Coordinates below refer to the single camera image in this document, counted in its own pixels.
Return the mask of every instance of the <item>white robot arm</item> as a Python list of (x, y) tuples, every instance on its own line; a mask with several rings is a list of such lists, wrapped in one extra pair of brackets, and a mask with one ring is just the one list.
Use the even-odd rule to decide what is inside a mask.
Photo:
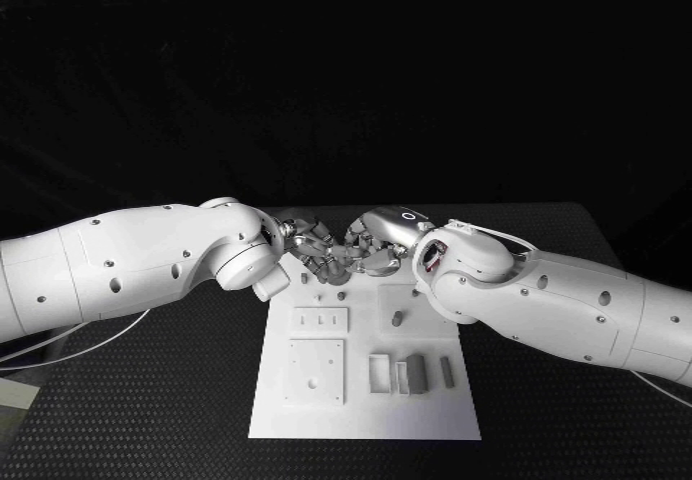
[(528, 247), (512, 254), (483, 230), (457, 220), (436, 228), (418, 212), (380, 207), (349, 228), (348, 242), (372, 252), (349, 269), (388, 275), (413, 255), (416, 288), (447, 319), (480, 320), (558, 357), (692, 386), (692, 293), (493, 232)]
[(322, 271), (319, 220), (284, 220), (225, 197), (119, 210), (0, 242), (0, 342), (142, 312), (212, 278), (225, 290), (253, 285), (267, 301), (290, 284), (287, 250), (318, 264), (320, 281), (346, 281), (343, 266)]

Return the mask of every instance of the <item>hole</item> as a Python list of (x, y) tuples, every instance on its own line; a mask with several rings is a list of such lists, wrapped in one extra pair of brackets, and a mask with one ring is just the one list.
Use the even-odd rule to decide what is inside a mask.
[(613, 297), (610, 296), (610, 292), (603, 292), (602, 296), (599, 297), (599, 303), (603, 306), (606, 306), (612, 300), (613, 300)]
[(111, 280), (111, 291), (113, 293), (119, 293), (123, 290), (123, 282), (120, 281), (120, 278), (114, 278)]
[(178, 280), (181, 278), (181, 274), (183, 273), (183, 267), (181, 266), (181, 264), (175, 264), (172, 267), (170, 267), (170, 275), (173, 276), (173, 278)]

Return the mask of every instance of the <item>white board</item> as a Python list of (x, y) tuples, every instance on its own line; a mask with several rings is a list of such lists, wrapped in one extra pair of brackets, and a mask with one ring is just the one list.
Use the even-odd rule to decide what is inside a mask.
[[(429, 439), (480, 440), (469, 378), (459, 338), (420, 338), (384, 334), (381, 330), (380, 286), (414, 288), (408, 260), (395, 275), (382, 278), (355, 274), (346, 285), (322, 285), (315, 278), (300, 282), (302, 263), (286, 256), (281, 260), (292, 277), (290, 287), (270, 304), (263, 358), (250, 425), (250, 438), (342, 438), (342, 439)], [(343, 301), (338, 293), (345, 292)], [(348, 308), (348, 332), (316, 336), (343, 340), (343, 395), (342, 405), (286, 405), (284, 379), (290, 354), (292, 322), (296, 308)], [(433, 308), (421, 304), (420, 318), (437, 321)], [(390, 356), (391, 393), (371, 393), (369, 356)], [(395, 363), (411, 354), (426, 357), (429, 393), (398, 393)], [(440, 357), (450, 358), (454, 388), (446, 388)]]

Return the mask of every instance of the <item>black textured table surface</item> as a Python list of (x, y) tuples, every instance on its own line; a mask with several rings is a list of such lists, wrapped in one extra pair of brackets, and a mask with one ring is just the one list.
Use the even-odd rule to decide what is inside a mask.
[[(576, 204), (407, 205), (619, 266)], [(315, 208), (339, 237), (372, 207)], [(482, 442), (248, 439), (269, 304), (207, 282), (42, 388), (3, 478), (692, 478), (692, 409), (626, 371), (460, 326)], [(136, 317), (71, 338), (67, 353)], [(662, 386), (692, 398), (671, 382)]]

